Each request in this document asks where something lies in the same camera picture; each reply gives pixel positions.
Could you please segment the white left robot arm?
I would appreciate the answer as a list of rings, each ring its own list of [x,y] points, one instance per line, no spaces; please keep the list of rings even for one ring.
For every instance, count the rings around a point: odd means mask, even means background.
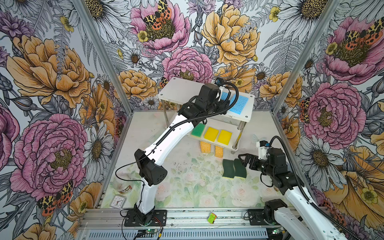
[[[198,95],[181,106],[173,122],[153,144],[145,150],[136,150],[135,159],[143,183],[134,213],[135,221],[140,225],[148,225],[153,218],[158,185],[168,174],[162,165],[172,149],[198,124],[206,124],[208,118],[226,114],[233,106],[230,93],[221,99],[224,89],[223,85],[204,84]]]

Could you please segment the dark green scouring sponge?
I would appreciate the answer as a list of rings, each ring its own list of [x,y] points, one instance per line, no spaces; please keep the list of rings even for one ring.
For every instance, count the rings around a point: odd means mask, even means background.
[[[235,177],[234,160],[223,159],[223,178],[233,179]]]
[[[235,168],[235,177],[246,179],[247,178],[247,170],[246,167],[243,166],[243,163],[240,159],[234,160],[234,168]]]

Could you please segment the blue cellulose sponge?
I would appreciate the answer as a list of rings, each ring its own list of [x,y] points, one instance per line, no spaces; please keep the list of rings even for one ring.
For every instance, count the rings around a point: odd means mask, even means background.
[[[220,100],[223,102],[228,102],[231,99],[231,93],[229,92],[222,92]]]
[[[249,98],[239,96],[236,104],[230,109],[230,112],[240,115],[248,103]]]

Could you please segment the yellow sponge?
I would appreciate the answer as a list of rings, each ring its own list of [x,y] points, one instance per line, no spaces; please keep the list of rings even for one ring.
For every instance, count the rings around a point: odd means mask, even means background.
[[[231,132],[228,132],[226,130],[221,130],[218,137],[218,143],[228,146],[231,140],[231,137],[232,137]]]
[[[219,134],[219,130],[208,127],[208,129],[204,135],[204,139],[211,141],[211,142],[215,142],[218,134]]]

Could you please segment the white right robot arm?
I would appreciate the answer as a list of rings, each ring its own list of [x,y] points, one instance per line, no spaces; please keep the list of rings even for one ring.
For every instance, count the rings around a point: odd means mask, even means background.
[[[260,148],[259,155],[241,154],[238,156],[244,167],[258,171],[261,176],[268,176],[272,186],[290,202],[296,217],[288,205],[281,199],[265,203],[262,212],[248,212],[250,224],[264,221],[269,225],[278,224],[295,240],[346,240],[350,237],[343,224],[324,212],[309,195],[294,169],[289,167],[286,155],[281,149]]]

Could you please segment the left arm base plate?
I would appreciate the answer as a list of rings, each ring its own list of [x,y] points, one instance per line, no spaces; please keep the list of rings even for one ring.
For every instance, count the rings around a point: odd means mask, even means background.
[[[139,210],[128,209],[124,227],[165,227],[167,222],[167,210],[152,210],[147,214]]]

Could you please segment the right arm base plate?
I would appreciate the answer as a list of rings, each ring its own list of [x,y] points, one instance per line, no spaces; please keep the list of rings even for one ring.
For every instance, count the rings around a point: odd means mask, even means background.
[[[248,220],[251,226],[264,226],[268,225],[264,217],[263,209],[250,209],[247,212]]]

